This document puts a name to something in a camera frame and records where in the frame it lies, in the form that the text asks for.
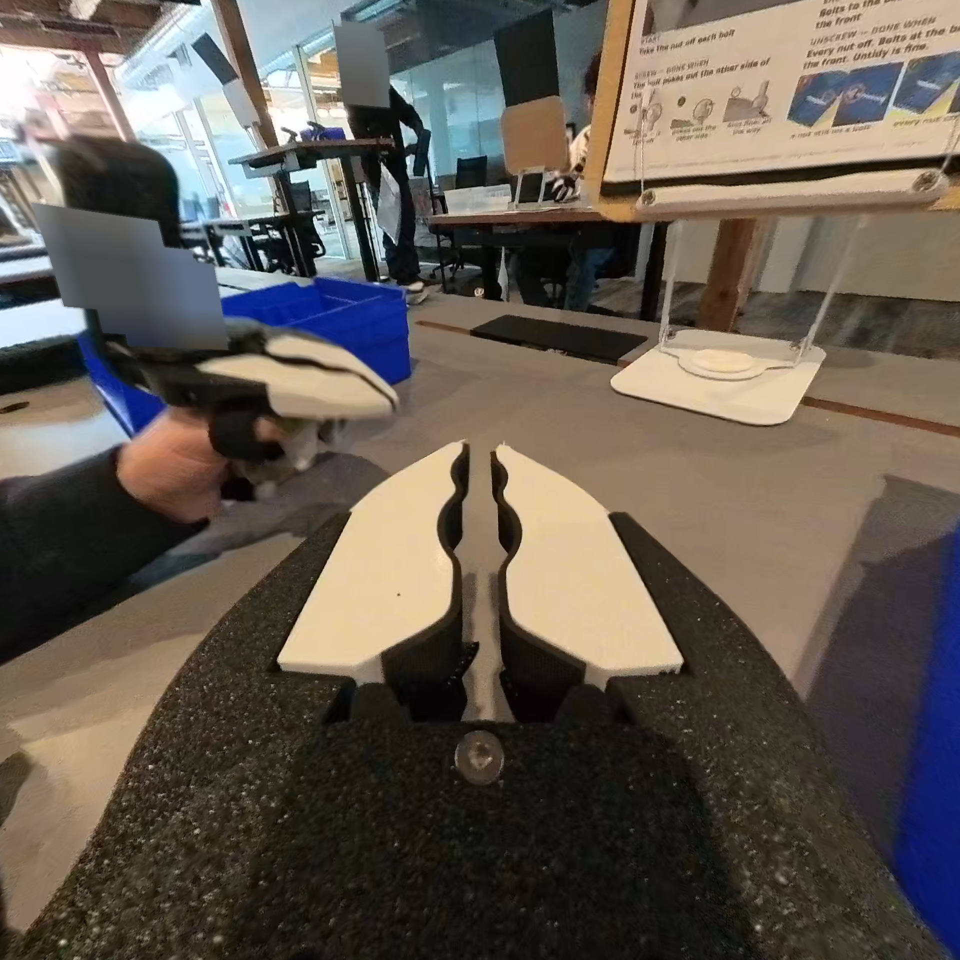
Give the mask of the wooden post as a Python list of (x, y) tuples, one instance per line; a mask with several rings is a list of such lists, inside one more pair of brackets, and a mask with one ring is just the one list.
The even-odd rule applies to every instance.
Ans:
[(719, 222), (697, 324), (700, 329), (733, 332), (752, 289), (770, 220)]

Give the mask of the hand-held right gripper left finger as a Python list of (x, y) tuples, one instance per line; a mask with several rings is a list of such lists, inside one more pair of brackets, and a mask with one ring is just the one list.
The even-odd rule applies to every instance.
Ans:
[(350, 510), (278, 657), (286, 673), (387, 687), (414, 721), (459, 721), (477, 646), (464, 642), (471, 449), (452, 441)]

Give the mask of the tan cardboard panel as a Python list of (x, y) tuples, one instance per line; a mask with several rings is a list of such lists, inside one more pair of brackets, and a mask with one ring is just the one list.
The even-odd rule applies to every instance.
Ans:
[(507, 106), (500, 118), (507, 173), (519, 177), (534, 169), (566, 172), (570, 167), (566, 121), (558, 94)]

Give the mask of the black foam pad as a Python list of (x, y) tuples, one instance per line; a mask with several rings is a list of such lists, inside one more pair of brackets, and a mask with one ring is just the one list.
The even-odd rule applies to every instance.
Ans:
[(43, 389), (84, 378), (87, 367), (76, 335), (1, 348), (1, 396)]

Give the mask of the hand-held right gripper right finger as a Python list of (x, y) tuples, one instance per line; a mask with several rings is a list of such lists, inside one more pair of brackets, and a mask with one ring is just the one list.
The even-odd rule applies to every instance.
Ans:
[(490, 454), (500, 684), (517, 722), (552, 722), (572, 690), (676, 675), (685, 660), (612, 514), (502, 443)]

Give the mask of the black panel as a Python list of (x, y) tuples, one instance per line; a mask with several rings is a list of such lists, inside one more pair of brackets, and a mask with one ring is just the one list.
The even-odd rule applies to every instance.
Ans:
[(493, 42), (507, 108), (560, 95), (551, 8), (503, 26)]

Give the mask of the person's left hand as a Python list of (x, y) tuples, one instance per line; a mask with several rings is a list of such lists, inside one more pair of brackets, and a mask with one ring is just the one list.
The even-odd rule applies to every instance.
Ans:
[(218, 452), (208, 420), (171, 407), (116, 455), (116, 477), (141, 505), (172, 522), (210, 521), (223, 510), (222, 486), (239, 465)]

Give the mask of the long wooden-edged desk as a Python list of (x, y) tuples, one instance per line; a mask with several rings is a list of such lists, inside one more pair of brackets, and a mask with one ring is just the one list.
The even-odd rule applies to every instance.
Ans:
[(646, 267), (642, 273), (642, 294), (638, 318), (654, 322), (666, 270), (666, 245), (670, 222), (616, 222), (588, 206), (559, 204), (534, 208), (532, 204), (505, 211), (445, 213), (430, 217), (433, 234), (450, 234), (458, 246), (489, 249), (529, 247), (585, 249), (608, 246), (619, 234), (630, 232), (630, 250), (641, 252), (641, 235), (652, 228)]

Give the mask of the black rubber mat strip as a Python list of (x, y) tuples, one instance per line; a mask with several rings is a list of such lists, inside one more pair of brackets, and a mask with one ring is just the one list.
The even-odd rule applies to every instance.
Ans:
[(647, 342), (647, 337), (634, 333), (512, 314), (481, 323), (470, 330), (470, 335), (612, 366)]

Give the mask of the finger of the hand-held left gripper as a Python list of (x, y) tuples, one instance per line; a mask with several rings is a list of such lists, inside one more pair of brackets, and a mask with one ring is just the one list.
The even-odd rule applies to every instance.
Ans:
[(264, 340), (264, 352), (280, 363), (312, 367), (330, 374), (349, 374), (372, 387), (383, 386), (382, 378), (358, 357), (323, 339), (280, 333)]
[(289, 419), (378, 419), (397, 411), (397, 393), (355, 359), (236, 354), (198, 365), (211, 377), (263, 388), (271, 414)]

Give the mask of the clear plastic box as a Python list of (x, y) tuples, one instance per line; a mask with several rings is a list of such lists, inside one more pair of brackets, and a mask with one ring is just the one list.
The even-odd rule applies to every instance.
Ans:
[(506, 212), (513, 203), (513, 190), (510, 183), (447, 189), (443, 201), (451, 216)]

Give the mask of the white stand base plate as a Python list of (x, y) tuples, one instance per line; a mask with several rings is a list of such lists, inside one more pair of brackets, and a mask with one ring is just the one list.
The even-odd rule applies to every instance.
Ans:
[(695, 215), (799, 217), (852, 214), (854, 227), (830, 274), (817, 313), (792, 340), (754, 337), (698, 326), (680, 329), (671, 306), (681, 242), (665, 266), (666, 287), (656, 342), (621, 368), (609, 385), (618, 395), (746, 426), (787, 423), (819, 373), (826, 354), (815, 339), (852, 259), (858, 235), (874, 213), (935, 209), (958, 186), (947, 162), (916, 169), (835, 174), (825, 179), (768, 184), (696, 185), (645, 189), (635, 219), (665, 220), (683, 234)]

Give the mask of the blue plastic bin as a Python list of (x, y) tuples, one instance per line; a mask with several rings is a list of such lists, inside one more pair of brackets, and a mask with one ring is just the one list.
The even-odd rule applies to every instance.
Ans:
[(882, 477), (798, 677), (856, 818), (958, 958), (958, 493)]
[[(336, 277), (289, 280), (257, 289), (221, 282), (223, 314), (316, 335), (349, 351), (390, 385), (411, 377), (407, 305), (402, 291)], [(148, 426), (163, 402), (108, 370), (88, 332), (78, 350), (94, 388), (127, 436)]]

